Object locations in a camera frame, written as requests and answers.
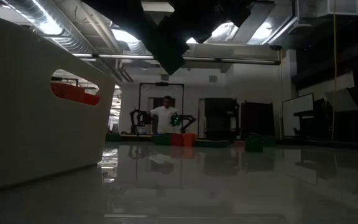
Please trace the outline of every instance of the black overhead structure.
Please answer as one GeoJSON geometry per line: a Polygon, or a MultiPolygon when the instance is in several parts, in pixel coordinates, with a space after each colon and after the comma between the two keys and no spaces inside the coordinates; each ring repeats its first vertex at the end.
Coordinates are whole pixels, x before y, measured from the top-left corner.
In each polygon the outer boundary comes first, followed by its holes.
{"type": "Polygon", "coordinates": [[[141,40],[161,66],[173,74],[184,63],[181,56],[192,37],[203,43],[213,30],[232,21],[240,27],[249,17],[253,0],[169,0],[175,11],[159,24],[148,16],[140,0],[83,0],[120,28],[141,40]]]}

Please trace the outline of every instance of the green box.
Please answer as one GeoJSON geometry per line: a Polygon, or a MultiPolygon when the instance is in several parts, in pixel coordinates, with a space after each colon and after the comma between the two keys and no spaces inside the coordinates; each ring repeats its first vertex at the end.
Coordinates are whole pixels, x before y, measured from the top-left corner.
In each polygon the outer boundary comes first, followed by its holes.
{"type": "Polygon", "coordinates": [[[276,137],[275,136],[262,136],[264,146],[272,147],[276,145],[276,137]]]}
{"type": "Polygon", "coordinates": [[[246,152],[263,152],[264,142],[260,139],[248,138],[246,139],[246,152]]]}
{"type": "Polygon", "coordinates": [[[119,134],[106,134],[106,141],[120,141],[121,135],[119,134]]]}
{"type": "Polygon", "coordinates": [[[211,140],[196,140],[194,142],[195,147],[210,147],[221,149],[230,146],[230,141],[222,140],[222,141],[211,141],[211,140]]]}
{"type": "Polygon", "coordinates": [[[152,141],[156,145],[170,146],[171,136],[152,136],[152,141]]]}

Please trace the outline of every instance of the green object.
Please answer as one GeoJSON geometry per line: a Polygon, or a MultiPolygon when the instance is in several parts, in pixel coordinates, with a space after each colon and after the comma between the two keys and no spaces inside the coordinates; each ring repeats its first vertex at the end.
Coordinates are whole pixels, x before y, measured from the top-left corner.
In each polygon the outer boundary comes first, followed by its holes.
{"type": "Polygon", "coordinates": [[[258,139],[258,138],[247,138],[245,150],[246,150],[246,152],[263,152],[264,151],[264,142],[263,142],[263,140],[258,139]]]}
{"type": "Polygon", "coordinates": [[[177,113],[173,114],[171,117],[171,124],[172,126],[179,126],[181,123],[180,119],[179,119],[179,115],[177,113]]]}
{"type": "Polygon", "coordinates": [[[276,137],[275,136],[262,136],[264,146],[271,147],[276,145],[276,137]]]}
{"type": "Polygon", "coordinates": [[[194,142],[195,147],[210,147],[210,148],[225,148],[230,146],[230,141],[211,141],[211,140],[196,140],[194,142]]]}
{"type": "Polygon", "coordinates": [[[170,146],[171,136],[152,136],[152,141],[156,145],[170,146]]]}
{"type": "Polygon", "coordinates": [[[119,134],[106,134],[106,141],[120,141],[121,135],[119,134]]]}

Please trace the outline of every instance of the glossy floor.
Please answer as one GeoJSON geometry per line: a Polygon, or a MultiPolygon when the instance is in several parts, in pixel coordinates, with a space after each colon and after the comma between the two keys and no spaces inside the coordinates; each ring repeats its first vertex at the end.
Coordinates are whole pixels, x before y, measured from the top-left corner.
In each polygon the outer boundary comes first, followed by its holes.
{"type": "Polygon", "coordinates": [[[358,223],[358,152],[107,145],[98,166],[0,191],[0,223],[358,223]]]}

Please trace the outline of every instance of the ceiling duct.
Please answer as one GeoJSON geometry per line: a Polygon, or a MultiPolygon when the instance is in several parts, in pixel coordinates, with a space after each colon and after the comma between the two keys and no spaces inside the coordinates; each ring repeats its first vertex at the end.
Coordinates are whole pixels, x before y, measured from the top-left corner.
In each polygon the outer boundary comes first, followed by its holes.
{"type": "MultiPolygon", "coordinates": [[[[93,46],[51,0],[3,1],[70,53],[95,53],[93,46]]],[[[102,59],[97,59],[92,65],[122,81],[102,59]]]]}

